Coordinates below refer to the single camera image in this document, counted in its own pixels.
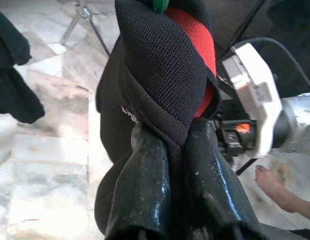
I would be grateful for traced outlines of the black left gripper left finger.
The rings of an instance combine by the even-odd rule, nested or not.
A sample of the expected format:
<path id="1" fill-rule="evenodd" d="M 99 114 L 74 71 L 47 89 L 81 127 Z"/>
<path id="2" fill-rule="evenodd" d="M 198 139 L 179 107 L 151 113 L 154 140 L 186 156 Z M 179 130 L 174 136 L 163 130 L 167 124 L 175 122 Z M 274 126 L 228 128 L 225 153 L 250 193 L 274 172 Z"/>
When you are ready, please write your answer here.
<path id="1" fill-rule="evenodd" d="M 105 239 L 166 240 L 171 212 L 166 146 L 143 123 L 133 128 L 131 146 L 115 185 Z"/>

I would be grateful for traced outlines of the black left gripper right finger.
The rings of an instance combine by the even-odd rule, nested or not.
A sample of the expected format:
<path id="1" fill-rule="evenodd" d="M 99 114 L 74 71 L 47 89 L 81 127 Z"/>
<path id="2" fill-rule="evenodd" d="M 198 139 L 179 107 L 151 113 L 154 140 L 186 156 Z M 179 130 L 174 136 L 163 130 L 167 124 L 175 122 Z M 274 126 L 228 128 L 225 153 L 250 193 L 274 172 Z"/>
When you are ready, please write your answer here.
<path id="1" fill-rule="evenodd" d="M 184 146 L 184 214 L 188 240 L 265 240 L 236 174 L 218 148 L 213 123 L 192 121 Z"/>

